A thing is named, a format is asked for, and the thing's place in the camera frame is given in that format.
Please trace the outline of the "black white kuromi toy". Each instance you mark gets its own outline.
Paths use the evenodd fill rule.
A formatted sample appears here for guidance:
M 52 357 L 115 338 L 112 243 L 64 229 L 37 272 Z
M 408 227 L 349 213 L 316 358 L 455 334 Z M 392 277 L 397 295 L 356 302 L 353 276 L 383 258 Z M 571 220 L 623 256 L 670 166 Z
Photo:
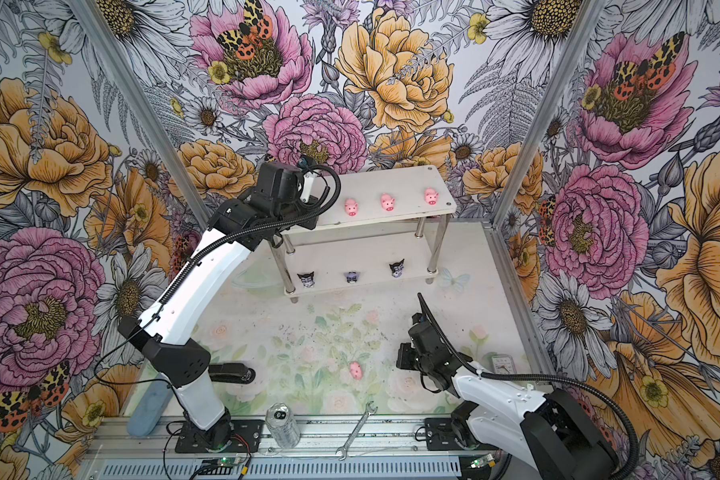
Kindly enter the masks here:
M 299 273 L 298 278 L 304 288 L 313 288 L 315 285 L 315 272 Z

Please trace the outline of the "pink pig toy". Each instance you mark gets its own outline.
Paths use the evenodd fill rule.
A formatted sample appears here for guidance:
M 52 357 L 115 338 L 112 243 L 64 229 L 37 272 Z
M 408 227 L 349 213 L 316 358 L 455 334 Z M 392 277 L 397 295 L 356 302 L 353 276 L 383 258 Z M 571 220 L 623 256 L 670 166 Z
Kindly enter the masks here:
M 436 205 L 439 200 L 439 192 L 434 188 L 427 188 L 424 192 L 424 200 L 428 205 Z
M 391 212 L 395 209 L 396 200 L 388 193 L 384 193 L 380 197 L 380 204 L 384 211 Z
M 345 200 L 344 210 L 348 216 L 354 217 L 358 214 L 359 204 L 355 199 L 348 198 Z
M 354 380 L 362 380 L 364 376 L 363 369 L 358 362 L 351 362 L 349 364 L 349 373 Z

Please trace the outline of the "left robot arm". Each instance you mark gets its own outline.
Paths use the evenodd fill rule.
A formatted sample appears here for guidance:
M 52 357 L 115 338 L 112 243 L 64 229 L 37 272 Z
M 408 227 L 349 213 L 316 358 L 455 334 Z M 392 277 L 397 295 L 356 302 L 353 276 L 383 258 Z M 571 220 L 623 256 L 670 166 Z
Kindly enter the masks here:
M 261 242 L 271 243 L 293 226 L 315 228 L 341 186 L 314 196 L 313 183 L 335 176 L 306 158 L 296 165 L 264 163 L 253 186 L 216 208 L 197 248 L 158 299 L 120 321 L 119 333 L 170 384 L 185 418 L 200 432 L 229 435 L 228 411 L 212 386 L 211 355 L 192 338 L 201 314 Z

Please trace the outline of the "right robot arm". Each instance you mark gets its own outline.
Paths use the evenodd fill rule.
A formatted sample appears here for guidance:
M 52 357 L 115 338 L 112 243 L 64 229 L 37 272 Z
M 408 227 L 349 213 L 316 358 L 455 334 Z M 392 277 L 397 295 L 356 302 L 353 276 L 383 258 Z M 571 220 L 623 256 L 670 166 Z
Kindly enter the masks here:
M 543 393 L 531 381 L 484 378 L 469 356 L 451 352 L 422 313 L 412 316 L 408 335 L 396 366 L 419 372 L 436 393 L 460 400 L 451 413 L 460 447 L 497 447 L 534 467 L 543 479 L 607 479 L 618 469 L 610 442 L 568 392 Z

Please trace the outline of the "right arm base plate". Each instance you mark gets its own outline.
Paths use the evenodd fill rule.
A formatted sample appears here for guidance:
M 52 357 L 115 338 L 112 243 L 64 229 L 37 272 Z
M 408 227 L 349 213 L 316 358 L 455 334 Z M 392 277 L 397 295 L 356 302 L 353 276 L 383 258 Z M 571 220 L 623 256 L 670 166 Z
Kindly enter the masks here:
M 424 442 L 428 451 L 465 451 L 457 438 L 450 419 L 429 417 L 424 419 Z

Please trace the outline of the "black purple kuromi toy front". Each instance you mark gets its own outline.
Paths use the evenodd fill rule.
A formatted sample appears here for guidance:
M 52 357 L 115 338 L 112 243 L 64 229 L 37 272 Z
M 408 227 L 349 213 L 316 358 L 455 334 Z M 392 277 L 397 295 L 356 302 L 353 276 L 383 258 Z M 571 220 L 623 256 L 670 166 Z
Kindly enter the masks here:
M 357 271 L 349 271 L 345 273 L 346 282 L 348 284 L 357 283 L 359 280 L 359 273 Z

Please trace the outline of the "black purple kuromi toy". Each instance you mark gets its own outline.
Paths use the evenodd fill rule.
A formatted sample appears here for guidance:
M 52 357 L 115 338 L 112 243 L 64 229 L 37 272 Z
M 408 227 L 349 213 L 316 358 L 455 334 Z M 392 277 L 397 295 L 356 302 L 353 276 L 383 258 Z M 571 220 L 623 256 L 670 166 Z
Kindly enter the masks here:
M 390 269 L 390 272 L 391 272 L 391 276 L 392 276 L 393 278 L 400 278 L 400 277 L 402 276 L 403 272 L 404 272 L 404 267 L 405 267 L 405 260 L 404 260 L 404 259 L 401 259 L 401 260 L 399 260 L 399 261 L 390 263 L 390 264 L 389 264 L 389 269 Z
M 346 282 L 348 284 L 357 283 L 359 280 L 359 273 L 357 271 L 349 271 L 345 273 Z

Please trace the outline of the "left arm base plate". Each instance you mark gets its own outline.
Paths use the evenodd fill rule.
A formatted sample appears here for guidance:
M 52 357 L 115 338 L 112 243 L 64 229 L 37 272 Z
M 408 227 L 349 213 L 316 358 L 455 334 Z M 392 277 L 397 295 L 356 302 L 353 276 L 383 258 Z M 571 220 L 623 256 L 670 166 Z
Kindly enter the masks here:
M 179 431 L 175 452 L 255 453 L 258 451 L 264 427 L 263 420 L 224 420 L 209 430 L 201 430 L 185 421 Z

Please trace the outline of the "black purple kuromi toy back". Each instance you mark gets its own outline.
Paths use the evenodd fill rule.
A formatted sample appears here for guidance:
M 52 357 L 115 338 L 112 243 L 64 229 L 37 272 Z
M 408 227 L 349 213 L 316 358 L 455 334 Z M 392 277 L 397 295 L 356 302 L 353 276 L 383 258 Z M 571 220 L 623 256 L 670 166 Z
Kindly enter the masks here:
M 400 278 L 400 277 L 402 276 L 403 272 L 404 272 L 404 267 L 405 267 L 405 260 L 404 260 L 404 259 L 401 259 L 401 260 L 399 260 L 399 261 L 390 263 L 390 264 L 389 264 L 389 269 L 390 269 L 390 272 L 391 272 L 391 276 L 392 276 L 393 278 Z

